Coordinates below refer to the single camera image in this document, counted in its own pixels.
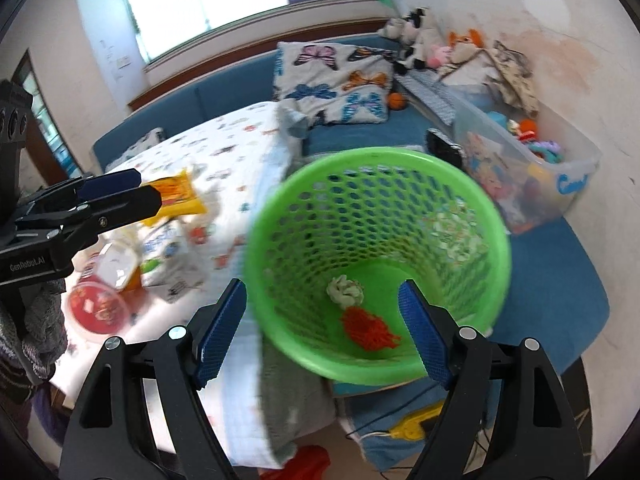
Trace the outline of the grey knit gloved left hand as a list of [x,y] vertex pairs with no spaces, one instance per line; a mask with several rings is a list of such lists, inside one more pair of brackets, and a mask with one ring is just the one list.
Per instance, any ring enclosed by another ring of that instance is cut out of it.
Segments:
[[26,403],[67,349],[63,280],[1,289],[1,392]]

